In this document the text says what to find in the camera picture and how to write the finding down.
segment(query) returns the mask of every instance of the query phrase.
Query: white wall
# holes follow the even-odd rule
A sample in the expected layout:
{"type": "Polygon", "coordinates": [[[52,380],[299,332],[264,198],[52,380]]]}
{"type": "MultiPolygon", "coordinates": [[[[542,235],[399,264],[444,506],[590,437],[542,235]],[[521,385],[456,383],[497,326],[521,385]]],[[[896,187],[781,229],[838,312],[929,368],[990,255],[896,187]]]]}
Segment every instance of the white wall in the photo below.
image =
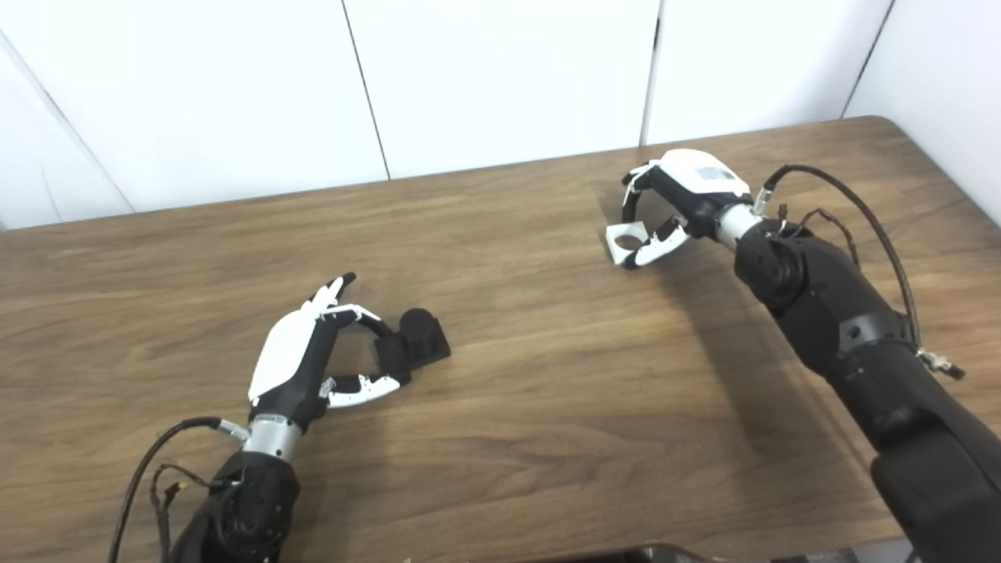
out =
{"type": "Polygon", "coordinates": [[[347,0],[389,175],[636,146],[659,0],[347,0]]]}
{"type": "Polygon", "coordinates": [[[7,0],[0,29],[138,210],[386,177],[339,2],[7,0]]]}
{"type": "Polygon", "coordinates": [[[648,142],[839,118],[889,4],[666,0],[648,142]]]}
{"type": "Polygon", "coordinates": [[[1001,2],[901,0],[847,116],[883,115],[1001,223],[1001,2]]]}
{"type": "Polygon", "coordinates": [[[129,212],[0,36],[0,229],[129,212]]]}

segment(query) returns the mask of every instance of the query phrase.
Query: black cable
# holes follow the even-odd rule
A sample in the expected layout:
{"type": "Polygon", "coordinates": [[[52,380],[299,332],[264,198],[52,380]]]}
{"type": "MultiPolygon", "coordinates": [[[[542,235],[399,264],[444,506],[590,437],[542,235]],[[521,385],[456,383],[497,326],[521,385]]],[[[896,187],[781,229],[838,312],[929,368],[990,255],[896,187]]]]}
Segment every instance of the black cable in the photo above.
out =
{"type": "Polygon", "coordinates": [[[862,269],[862,264],[859,262],[859,249],[855,246],[855,237],[852,236],[852,231],[848,230],[848,227],[845,226],[845,223],[841,222],[838,219],[838,217],[834,215],[834,213],[828,211],[824,207],[817,207],[816,209],[803,215],[803,220],[800,221],[800,226],[799,228],[796,229],[795,232],[793,232],[792,237],[798,236],[799,233],[802,232],[803,229],[806,227],[807,221],[809,221],[814,215],[818,214],[824,217],[825,219],[833,222],[834,224],[838,225],[838,228],[841,229],[841,233],[845,235],[845,242],[848,244],[848,251],[851,252],[852,254],[852,262],[855,263],[855,267],[862,269]]]}
{"type": "Polygon", "coordinates": [[[904,271],[904,265],[900,261],[900,255],[897,254],[897,249],[894,248],[893,242],[890,240],[890,236],[886,233],[886,229],[883,228],[883,224],[879,222],[876,218],[876,214],[873,213],[869,205],[858,196],[857,193],[852,191],[850,187],[845,185],[844,182],[838,178],[832,176],[831,174],[821,170],[820,168],[815,168],[813,166],[808,166],[806,164],[786,164],[775,171],[764,183],[763,188],[768,191],[775,191],[776,185],[779,180],[783,178],[789,172],[806,172],[808,174],[813,174],[827,183],[833,185],[842,194],[845,195],[856,207],[862,211],[869,224],[873,227],[876,232],[876,236],[879,238],[881,244],[883,244],[883,249],[886,250],[886,255],[890,258],[890,263],[893,265],[893,270],[897,274],[897,283],[900,285],[900,294],[904,299],[904,309],[907,313],[907,318],[911,327],[911,339],[914,342],[914,346],[919,350],[921,349],[921,330],[918,325],[918,310],[914,305],[914,294],[911,293],[911,285],[907,280],[907,272],[904,271]]]}
{"type": "Polygon", "coordinates": [[[139,482],[142,480],[149,462],[153,460],[153,456],[156,455],[164,444],[180,432],[196,427],[208,427],[214,430],[219,427],[219,423],[221,422],[222,419],[215,417],[198,417],[183,420],[164,432],[162,436],[156,439],[156,442],[153,442],[146,455],[139,461],[139,466],[136,467],[135,473],[132,474],[132,480],[129,481],[128,488],[125,489],[125,500],[122,502],[121,511],[118,513],[118,522],[115,523],[115,531],[111,535],[111,550],[108,553],[108,563],[116,563],[118,561],[118,551],[121,549],[122,536],[125,534],[125,523],[128,521],[129,512],[132,510],[132,500],[135,498],[139,482]]]}

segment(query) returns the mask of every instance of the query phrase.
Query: white robotic hand cover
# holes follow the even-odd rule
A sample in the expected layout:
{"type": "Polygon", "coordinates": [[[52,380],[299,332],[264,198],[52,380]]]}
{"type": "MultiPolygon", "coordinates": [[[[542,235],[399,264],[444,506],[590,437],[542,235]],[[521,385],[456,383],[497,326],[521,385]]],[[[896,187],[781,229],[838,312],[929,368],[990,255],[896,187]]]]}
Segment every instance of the white robotic hand cover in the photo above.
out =
{"type": "MultiPolygon", "coordinates": [[[[738,196],[751,193],[747,182],[738,177],[719,158],[702,150],[675,148],[665,152],[659,160],[651,160],[643,166],[630,170],[632,178],[626,186],[624,208],[627,207],[631,195],[640,193],[636,187],[637,180],[655,167],[661,168],[692,193],[733,193],[738,196]]],[[[672,217],[668,223],[674,226],[670,233],[655,231],[653,235],[647,234],[646,225],[643,221],[635,220],[635,216],[624,219],[627,222],[612,224],[605,229],[605,240],[612,254],[612,261],[616,264],[623,264],[632,255],[634,267],[646,265],[672,252],[689,239],[685,231],[685,219],[678,215],[672,217]],[[635,238],[642,245],[636,250],[624,248],[618,242],[621,237],[635,238]]]]}
{"type": "Polygon", "coordinates": [[[329,286],[320,287],[316,295],[303,303],[299,310],[282,317],[271,327],[250,380],[250,389],[247,391],[250,402],[292,379],[302,362],[306,347],[309,346],[316,321],[336,307],[343,288],[343,277],[337,277],[329,286]]]}

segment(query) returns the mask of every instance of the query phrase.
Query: panel seam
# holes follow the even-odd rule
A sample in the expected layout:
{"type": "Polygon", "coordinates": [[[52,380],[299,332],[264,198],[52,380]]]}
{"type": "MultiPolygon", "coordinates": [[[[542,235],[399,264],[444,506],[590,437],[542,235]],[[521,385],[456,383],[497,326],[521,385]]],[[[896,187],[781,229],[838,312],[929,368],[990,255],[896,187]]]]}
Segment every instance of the panel seam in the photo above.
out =
{"type": "Polygon", "coordinates": [[[657,89],[657,67],[661,61],[661,29],[664,24],[664,5],[667,0],[661,0],[657,8],[657,24],[654,27],[654,48],[650,53],[650,74],[647,76],[647,96],[643,103],[643,120],[640,122],[640,144],[647,144],[647,136],[650,133],[650,118],[654,111],[654,91],[657,89]]]}
{"type": "Polygon", "coordinates": [[[883,21],[879,24],[879,30],[876,32],[873,44],[869,47],[869,52],[866,53],[866,60],[862,62],[862,68],[859,69],[859,75],[855,77],[855,84],[852,84],[852,91],[848,93],[848,99],[845,100],[845,108],[841,110],[841,119],[844,119],[845,114],[848,113],[848,106],[852,104],[852,98],[855,97],[855,91],[859,89],[859,82],[862,82],[862,75],[865,74],[866,68],[869,66],[869,59],[872,58],[873,51],[876,50],[879,38],[883,35],[883,28],[886,27],[886,22],[890,19],[890,12],[893,11],[893,6],[896,3],[897,0],[890,0],[890,5],[887,6],[886,13],[883,14],[883,21]]]}
{"type": "Polygon", "coordinates": [[[375,129],[375,140],[378,141],[378,152],[382,156],[382,167],[385,168],[386,179],[392,179],[389,174],[389,163],[385,159],[385,149],[382,147],[382,136],[378,132],[378,123],[375,122],[375,110],[372,109],[372,98],[368,95],[368,83],[365,82],[365,73],[361,70],[361,57],[358,56],[358,45],[354,42],[354,31],[351,30],[351,18],[347,16],[347,4],[340,0],[340,7],[344,10],[344,22],[347,23],[347,35],[351,38],[351,48],[354,50],[354,61],[358,65],[358,75],[361,77],[361,87],[365,91],[365,101],[368,102],[368,114],[372,117],[372,128],[375,129]]]}

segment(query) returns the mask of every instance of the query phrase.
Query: cable connector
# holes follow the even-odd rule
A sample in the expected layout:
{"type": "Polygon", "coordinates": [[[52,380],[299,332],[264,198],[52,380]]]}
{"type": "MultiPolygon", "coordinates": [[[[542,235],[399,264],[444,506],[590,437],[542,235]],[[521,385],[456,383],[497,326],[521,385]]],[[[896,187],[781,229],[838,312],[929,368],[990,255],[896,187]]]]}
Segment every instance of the cable connector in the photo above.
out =
{"type": "Polygon", "coordinates": [[[768,207],[768,201],[772,198],[772,193],[775,189],[761,188],[758,190],[758,195],[754,199],[754,207],[751,208],[751,212],[758,215],[759,217],[765,214],[765,207],[768,207]]]}
{"type": "Polygon", "coordinates": [[[945,374],[957,381],[966,377],[966,371],[950,362],[945,356],[929,352],[923,348],[918,349],[917,356],[933,372],[945,374]]]}
{"type": "Polygon", "coordinates": [[[249,428],[240,426],[240,425],[238,425],[238,424],[236,424],[234,422],[230,422],[230,421],[227,421],[225,419],[222,419],[222,421],[219,422],[219,427],[216,428],[215,430],[217,432],[221,432],[222,434],[225,434],[226,436],[235,438],[236,440],[239,440],[240,442],[246,442],[247,440],[250,439],[250,429],[249,428]]]}

